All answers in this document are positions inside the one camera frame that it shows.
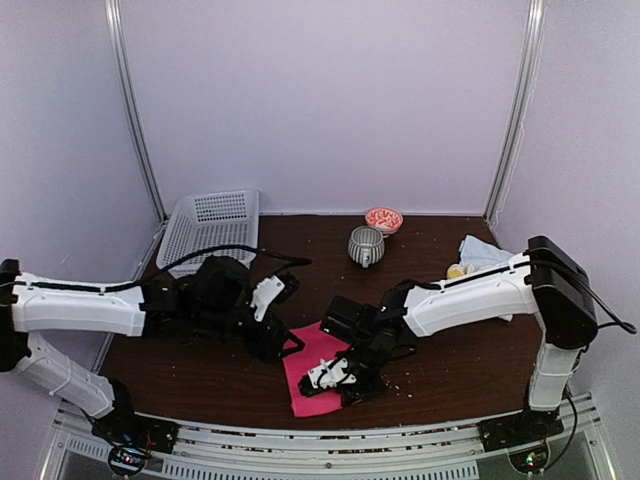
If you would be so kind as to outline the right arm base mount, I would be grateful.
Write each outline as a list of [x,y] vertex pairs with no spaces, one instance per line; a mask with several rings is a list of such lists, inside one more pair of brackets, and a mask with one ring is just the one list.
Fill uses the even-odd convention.
[[564,432],[557,413],[534,411],[483,420],[477,428],[485,452],[510,449]]

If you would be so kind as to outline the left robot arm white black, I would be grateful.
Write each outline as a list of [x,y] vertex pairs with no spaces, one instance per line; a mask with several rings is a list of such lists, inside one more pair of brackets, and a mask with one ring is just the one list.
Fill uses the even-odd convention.
[[250,271],[229,256],[210,255],[192,275],[164,284],[154,275],[123,284],[54,281],[1,263],[1,369],[24,375],[80,408],[96,434],[123,444],[145,431],[128,388],[94,374],[56,350],[44,330],[107,332],[127,337],[178,333],[238,336],[267,363],[304,349],[305,343],[271,312],[298,287],[288,272],[253,284]]

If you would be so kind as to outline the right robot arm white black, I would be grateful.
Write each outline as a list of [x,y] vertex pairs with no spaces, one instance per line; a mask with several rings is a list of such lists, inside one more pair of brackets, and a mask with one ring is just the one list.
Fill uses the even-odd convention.
[[522,412],[488,421],[483,435],[503,433],[530,442],[552,434],[562,396],[580,352],[596,337],[598,325],[586,271],[545,236],[495,266],[458,279],[421,283],[405,280],[387,290],[376,306],[335,297],[321,331],[348,348],[303,377],[301,392],[335,390],[348,403],[382,392],[380,372],[406,347],[406,338],[491,318],[528,314],[543,332]]

